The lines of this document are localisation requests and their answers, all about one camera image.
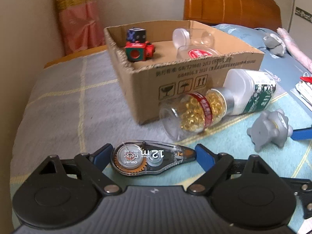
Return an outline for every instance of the supplement bottle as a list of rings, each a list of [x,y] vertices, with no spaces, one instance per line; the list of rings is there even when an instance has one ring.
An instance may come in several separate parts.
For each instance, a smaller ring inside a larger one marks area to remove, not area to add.
[[[234,98],[226,88],[215,88],[205,95],[190,93],[160,106],[160,118],[169,138],[180,141],[218,123],[233,111]]]
[[[223,87],[234,97],[231,115],[262,111],[271,100],[275,90],[275,80],[266,72],[242,68],[230,69]]]

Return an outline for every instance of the umbrella symbol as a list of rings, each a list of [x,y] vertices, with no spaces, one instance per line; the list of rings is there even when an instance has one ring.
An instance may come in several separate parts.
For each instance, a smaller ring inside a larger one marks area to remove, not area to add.
[[[166,86],[165,88],[162,88],[162,89],[161,89],[161,91],[162,91],[163,93],[166,93],[166,96],[165,96],[165,97],[168,96],[169,91],[171,91],[173,87],[174,87],[173,85],[169,85],[169,86]]]
[[[189,85],[190,85],[190,84],[189,84],[188,82],[183,83],[183,84],[180,86],[180,88],[184,87],[182,92],[184,92],[184,91],[185,91],[185,87],[187,87],[187,86],[189,86]]]

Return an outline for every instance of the green bottle label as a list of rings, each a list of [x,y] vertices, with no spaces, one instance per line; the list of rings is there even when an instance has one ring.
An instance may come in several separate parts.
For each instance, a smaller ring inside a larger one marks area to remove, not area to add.
[[[250,97],[243,113],[253,113],[262,111],[268,105],[275,90],[275,80],[268,74],[261,72],[262,74],[255,74],[254,71],[246,71],[255,82],[255,91]]]

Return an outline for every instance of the pink curtain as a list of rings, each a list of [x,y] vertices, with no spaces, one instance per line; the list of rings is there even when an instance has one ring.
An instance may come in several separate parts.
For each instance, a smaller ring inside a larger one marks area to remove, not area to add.
[[[57,0],[66,55],[104,45],[96,0]]]

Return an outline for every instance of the orange gear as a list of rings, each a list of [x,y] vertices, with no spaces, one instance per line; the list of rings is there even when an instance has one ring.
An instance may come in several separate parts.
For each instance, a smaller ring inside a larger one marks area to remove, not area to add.
[[[126,173],[138,173],[138,172],[141,172],[141,171],[144,171],[144,167],[147,165],[147,162],[146,162],[146,158],[143,158],[143,161],[142,163],[140,164],[140,166],[138,166],[137,168],[135,169],[127,169],[127,168],[124,168],[119,162],[118,162],[118,159],[117,159],[117,156],[115,155],[114,156],[114,163],[115,165],[117,166],[118,169],[126,172]]]

